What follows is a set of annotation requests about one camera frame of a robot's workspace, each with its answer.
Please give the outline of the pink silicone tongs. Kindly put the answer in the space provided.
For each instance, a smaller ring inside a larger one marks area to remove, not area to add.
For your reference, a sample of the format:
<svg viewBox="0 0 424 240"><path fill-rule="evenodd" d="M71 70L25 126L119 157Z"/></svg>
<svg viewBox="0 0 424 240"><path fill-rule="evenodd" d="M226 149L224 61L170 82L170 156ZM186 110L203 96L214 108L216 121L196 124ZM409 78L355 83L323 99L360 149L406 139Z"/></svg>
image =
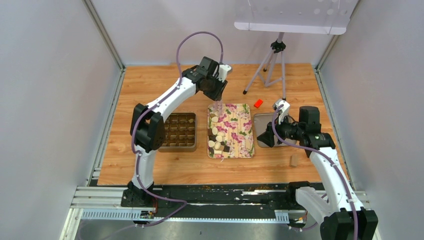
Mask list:
<svg viewBox="0 0 424 240"><path fill-rule="evenodd" d="M213 112L218 117L222 114L222 101L214 102Z"/></svg>

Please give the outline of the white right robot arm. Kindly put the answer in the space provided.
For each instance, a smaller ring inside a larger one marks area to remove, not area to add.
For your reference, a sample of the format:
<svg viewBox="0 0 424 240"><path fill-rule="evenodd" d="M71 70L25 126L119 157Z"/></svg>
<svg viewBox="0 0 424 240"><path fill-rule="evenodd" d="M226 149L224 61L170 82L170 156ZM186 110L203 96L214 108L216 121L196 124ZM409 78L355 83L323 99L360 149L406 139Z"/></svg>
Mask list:
<svg viewBox="0 0 424 240"><path fill-rule="evenodd" d="M276 144L303 149L319 173L327 199L307 183L297 183L285 195L292 209L303 207L319 225L323 240L371 240L378 226L378 216L368 210L349 184L331 135L322 132L320 110L301 106L298 120L288 112L289 103L280 101L266 130L256 139L272 148Z"/></svg>

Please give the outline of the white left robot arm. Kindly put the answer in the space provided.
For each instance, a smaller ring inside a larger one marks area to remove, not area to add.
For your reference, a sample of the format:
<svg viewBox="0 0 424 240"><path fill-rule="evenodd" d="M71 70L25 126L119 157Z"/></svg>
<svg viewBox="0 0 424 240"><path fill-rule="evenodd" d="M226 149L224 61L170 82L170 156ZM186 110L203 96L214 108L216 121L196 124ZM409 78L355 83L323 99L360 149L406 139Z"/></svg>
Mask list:
<svg viewBox="0 0 424 240"><path fill-rule="evenodd" d="M130 135L135 168L123 192L121 206L148 207L158 199L152 193L153 171L157 151L166 140L165 121L177 107L198 92L213 101L220 101L231 72L230 65L205 56L200 64L181 71L176 82L157 99L134 107Z"/></svg>

